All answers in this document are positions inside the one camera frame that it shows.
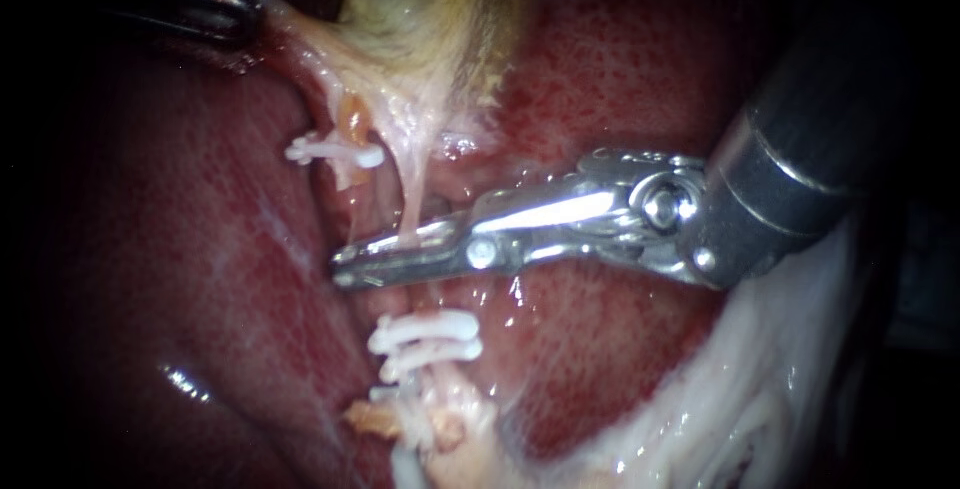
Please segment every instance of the metal jaw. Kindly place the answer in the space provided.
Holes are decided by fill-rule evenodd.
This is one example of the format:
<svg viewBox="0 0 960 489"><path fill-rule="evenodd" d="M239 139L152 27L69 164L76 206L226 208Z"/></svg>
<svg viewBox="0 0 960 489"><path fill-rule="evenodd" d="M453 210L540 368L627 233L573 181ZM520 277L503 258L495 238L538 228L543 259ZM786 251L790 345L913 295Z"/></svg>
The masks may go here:
<svg viewBox="0 0 960 489"><path fill-rule="evenodd" d="M363 289L595 257L695 282L673 241L702 193L700 159L600 148L575 173L484 194L407 243L387 236L348 245L333 257L333 280Z"/></svg>

